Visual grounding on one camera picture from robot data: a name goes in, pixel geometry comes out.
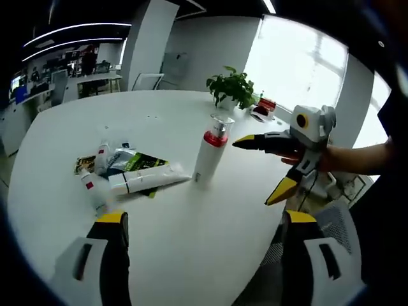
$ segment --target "round table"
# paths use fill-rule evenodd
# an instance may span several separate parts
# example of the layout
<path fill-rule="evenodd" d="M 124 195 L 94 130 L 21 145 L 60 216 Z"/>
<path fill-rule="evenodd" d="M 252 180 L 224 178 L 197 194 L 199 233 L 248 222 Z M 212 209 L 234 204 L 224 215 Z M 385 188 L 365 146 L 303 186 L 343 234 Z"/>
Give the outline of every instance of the round table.
<path fill-rule="evenodd" d="M 78 157 L 96 153 L 104 129 L 192 173 L 216 112 L 209 93 L 191 91 L 105 94 L 41 112 L 17 154 L 8 195 L 11 226 L 39 276 L 49 281 L 55 259 L 95 221 L 73 169 Z M 289 166 L 231 143 L 288 125 L 260 123 L 239 109 L 231 117 L 236 123 L 208 189 L 189 181 L 158 190 L 154 199 L 117 204 L 129 214 L 133 305 L 231 305 L 261 263 L 284 209 L 264 202 Z"/>

